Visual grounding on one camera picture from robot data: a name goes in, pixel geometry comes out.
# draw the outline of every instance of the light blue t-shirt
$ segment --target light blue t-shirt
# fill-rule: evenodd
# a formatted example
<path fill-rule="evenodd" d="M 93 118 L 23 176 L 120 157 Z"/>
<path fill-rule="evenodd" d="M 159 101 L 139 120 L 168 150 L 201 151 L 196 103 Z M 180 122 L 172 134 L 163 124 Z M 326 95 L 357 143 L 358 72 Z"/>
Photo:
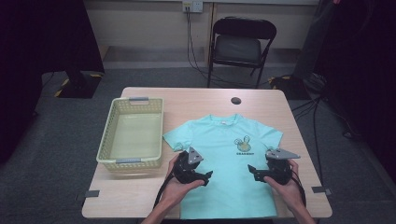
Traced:
<path fill-rule="evenodd" d="M 273 217 L 271 187 L 254 180 L 248 164 L 268 169 L 265 152 L 277 148 L 282 133 L 239 114 L 189 120 L 163 138 L 174 150 L 195 148 L 204 158 L 195 170 L 213 171 L 206 187 L 190 191 L 181 202 L 180 218 Z"/>

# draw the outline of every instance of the black folding chair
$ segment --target black folding chair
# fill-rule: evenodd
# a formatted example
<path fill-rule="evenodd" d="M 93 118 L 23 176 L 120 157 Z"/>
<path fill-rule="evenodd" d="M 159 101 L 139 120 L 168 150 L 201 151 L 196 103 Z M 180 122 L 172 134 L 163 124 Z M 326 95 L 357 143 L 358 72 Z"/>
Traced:
<path fill-rule="evenodd" d="M 238 17 L 216 21 L 210 42 L 207 87 L 210 87 L 213 63 L 217 63 L 253 68 L 251 76 L 260 68 L 256 83 L 256 89 L 259 88 L 265 59 L 275 36 L 276 27 L 269 21 Z M 264 49 L 261 40 L 267 41 Z"/>

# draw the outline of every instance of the cable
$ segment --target cable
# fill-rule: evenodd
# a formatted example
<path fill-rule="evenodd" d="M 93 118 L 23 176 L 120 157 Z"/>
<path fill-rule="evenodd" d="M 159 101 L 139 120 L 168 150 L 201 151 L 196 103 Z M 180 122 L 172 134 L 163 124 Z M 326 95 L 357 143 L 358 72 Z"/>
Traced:
<path fill-rule="evenodd" d="M 312 100 L 306 102 L 306 103 L 303 104 L 303 105 L 299 105 L 299 106 L 293 108 L 291 111 L 298 110 L 298 109 L 300 109 L 301 107 L 304 107 L 304 106 L 309 105 L 309 104 L 312 104 Z"/>
<path fill-rule="evenodd" d="M 153 209 L 155 208 L 155 206 L 157 206 L 158 202 L 161 199 L 161 196 L 163 195 L 163 191 L 165 190 L 165 188 L 168 185 L 169 181 L 173 177 L 174 177 L 174 175 L 173 175 L 173 170 L 172 170 L 172 172 L 169 174 L 169 176 L 167 176 L 166 179 L 163 181 L 163 184 L 161 185 L 160 190 L 158 190 L 157 198 L 155 199 L 154 206 L 152 207 Z"/>
<path fill-rule="evenodd" d="M 292 171 L 292 172 L 297 176 L 297 179 L 295 179 L 292 176 L 291 180 L 297 184 L 298 190 L 300 191 L 300 194 L 301 194 L 301 199 L 303 200 L 303 204 L 306 207 L 306 196 L 305 196 L 305 190 L 303 188 L 303 184 L 301 183 L 300 177 L 297 175 L 297 173 L 295 173 L 294 171 Z"/>
<path fill-rule="evenodd" d="M 319 169 L 319 180 L 320 184 L 323 186 L 323 173 L 322 173 L 322 168 L 321 168 L 321 161 L 320 161 L 320 155 L 319 155 L 319 149 L 318 149 L 318 135 L 317 135 L 317 122 L 316 122 L 316 114 L 317 114 L 317 109 L 318 109 L 318 104 L 315 105 L 314 109 L 314 116 L 313 116 L 313 123 L 314 123 L 314 139 L 315 139 L 315 148 L 317 150 L 317 158 L 318 158 L 318 169 Z"/>
<path fill-rule="evenodd" d="M 221 77 L 218 77 L 218 76 L 216 76 L 216 75 L 214 75 L 214 74 L 212 74 L 212 76 L 217 78 L 217 79 L 213 79 L 213 78 L 212 78 L 212 81 L 225 82 L 225 83 L 233 84 L 233 85 L 235 85 L 235 86 L 237 86 L 237 87 L 241 87 L 241 88 L 256 87 L 255 84 L 247 84 L 247 83 L 242 83 L 242 82 L 233 82 L 233 81 L 229 81 L 229 80 L 224 80 L 224 79 L 222 79 Z M 264 84 L 266 84 L 266 83 L 268 83 L 268 82 L 269 82 L 269 81 L 260 83 L 259 86 L 262 86 L 262 85 L 264 85 Z"/>
<path fill-rule="evenodd" d="M 312 111 L 312 109 L 314 108 L 314 106 L 315 106 L 316 104 L 315 104 L 314 101 L 311 101 L 310 103 L 311 103 L 311 105 L 310 105 L 307 109 L 301 111 L 298 115 L 294 116 L 294 119 L 295 119 L 296 121 L 298 121 L 300 118 L 302 118 L 303 116 L 307 115 L 309 112 Z"/>
<path fill-rule="evenodd" d="M 190 18 L 190 8 L 189 7 L 186 7 L 186 16 L 187 16 L 187 58 L 189 60 L 190 66 L 193 69 L 197 70 L 203 78 L 207 79 L 207 77 L 204 76 L 204 72 L 199 68 L 198 63 L 195 58 L 194 47 L 192 44 L 192 37 L 191 37 L 191 18 Z M 190 60 L 190 46 L 191 46 L 191 53 L 192 53 L 196 67 L 194 67 L 194 65 L 192 65 L 191 60 Z"/>
<path fill-rule="evenodd" d="M 317 75 L 317 74 L 314 74 L 314 75 L 318 76 L 318 78 L 323 78 L 323 79 L 324 79 L 324 82 L 327 83 L 326 79 L 325 79 L 323 76 L 320 76 L 320 75 Z M 336 117 L 342 119 L 352 134 L 354 134 L 355 136 L 360 136 L 360 134 L 354 132 L 353 128 L 350 126 L 350 124 L 349 124 L 349 122 L 347 121 L 346 118 L 344 118 L 343 116 L 341 116 L 341 115 L 339 115 L 339 114 L 337 114 L 337 113 L 335 113 L 335 112 L 332 112 L 330 109 L 324 107 L 323 105 L 318 105 L 318 106 L 320 106 L 320 107 L 321 107 L 322 109 L 324 109 L 325 111 L 327 111 L 327 112 L 329 112 L 329 113 L 335 115 Z"/>

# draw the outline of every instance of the human hand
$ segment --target human hand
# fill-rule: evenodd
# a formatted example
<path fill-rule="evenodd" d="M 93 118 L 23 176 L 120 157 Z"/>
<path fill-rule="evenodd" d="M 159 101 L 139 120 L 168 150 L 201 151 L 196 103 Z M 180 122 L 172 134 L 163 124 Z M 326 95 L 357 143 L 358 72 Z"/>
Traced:
<path fill-rule="evenodd" d="M 177 160 L 177 157 L 178 155 L 176 155 L 172 160 L 169 161 L 168 172 L 166 174 L 166 177 L 168 177 L 171 174 L 172 169 Z M 176 178 L 173 177 L 168 182 L 168 185 L 163 191 L 163 196 L 161 197 L 159 203 L 164 203 L 166 206 L 172 208 L 178 203 L 180 203 L 181 200 L 183 200 L 184 196 L 186 196 L 186 194 L 190 190 L 196 189 L 199 186 L 202 186 L 204 183 L 205 183 L 204 180 L 195 180 L 190 184 L 181 184 L 180 182 L 178 182 Z"/>
<path fill-rule="evenodd" d="M 298 164 L 294 160 L 288 160 L 288 162 L 291 166 L 292 177 L 298 179 Z M 304 206 L 299 186 L 293 180 L 290 180 L 286 185 L 278 184 L 269 176 L 266 176 L 264 180 L 282 197 L 291 212 L 301 205 Z"/>

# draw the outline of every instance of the laundry basket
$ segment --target laundry basket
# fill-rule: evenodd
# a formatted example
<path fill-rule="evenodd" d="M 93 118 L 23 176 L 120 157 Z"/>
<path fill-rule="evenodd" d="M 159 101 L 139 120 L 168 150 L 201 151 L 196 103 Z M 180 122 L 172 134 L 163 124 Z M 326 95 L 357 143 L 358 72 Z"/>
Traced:
<path fill-rule="evenodd" d="M 96 160 L 110 172 L 161 166 L 163 99 L 117 98 L 111 103 Z"/>

